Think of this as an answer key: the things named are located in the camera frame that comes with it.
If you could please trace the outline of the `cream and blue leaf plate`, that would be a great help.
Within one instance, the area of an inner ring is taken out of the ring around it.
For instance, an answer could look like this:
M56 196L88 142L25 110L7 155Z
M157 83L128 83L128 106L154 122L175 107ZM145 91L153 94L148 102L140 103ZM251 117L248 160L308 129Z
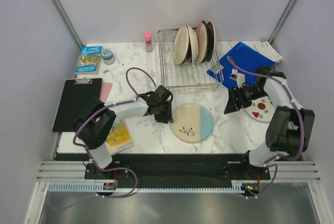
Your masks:
M172 131L185 143L196 144L206 140L214 128L211 114L195 104L177 108L172 116L174 120L171 124Z

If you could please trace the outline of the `metal wire dish rack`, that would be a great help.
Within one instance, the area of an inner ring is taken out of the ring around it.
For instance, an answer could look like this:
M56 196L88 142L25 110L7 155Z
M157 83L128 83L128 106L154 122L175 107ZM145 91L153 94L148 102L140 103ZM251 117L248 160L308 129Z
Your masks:
M158 31L158 46L162 85L173 93L214 90L222 85L223 67L217 51L210 62L176 65L173 61L173 45L177 29Z

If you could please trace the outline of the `cream and green branch plate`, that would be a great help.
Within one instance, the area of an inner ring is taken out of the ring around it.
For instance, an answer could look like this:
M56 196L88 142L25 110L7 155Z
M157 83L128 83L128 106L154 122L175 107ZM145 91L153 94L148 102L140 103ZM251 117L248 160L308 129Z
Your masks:
M175 64L181 64L184 61L187 55L188 45L189 45L188 29L186 25L182 25L177 31L174 41L173 58Z

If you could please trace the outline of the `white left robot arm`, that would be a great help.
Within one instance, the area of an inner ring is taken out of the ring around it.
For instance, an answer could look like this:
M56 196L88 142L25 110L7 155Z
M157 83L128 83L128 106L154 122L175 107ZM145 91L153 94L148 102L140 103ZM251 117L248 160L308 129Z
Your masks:
M155 91L135 93L135 98L114 103L93 99L81 111L73 126L73 144L81 146L96 165L96 172L104 179L114 174L112 155L106 139L115 123L131 117L153 115L158 123L173 123L173 94L160 85Z

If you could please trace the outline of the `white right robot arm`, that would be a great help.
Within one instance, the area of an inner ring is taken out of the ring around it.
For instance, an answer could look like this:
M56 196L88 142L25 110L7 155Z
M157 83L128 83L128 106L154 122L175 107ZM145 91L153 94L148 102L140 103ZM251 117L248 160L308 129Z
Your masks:
M313 110L300 105L288 87L282 72L263 66L256 69L252 85L239 85L228 89L225 114L249 108L256 99L268 96L274 113L265 134L265 141L245 153L246 161L239 165L239 173L251 179L258 167L267 167L280 158L294 161L308 148L315 120Z

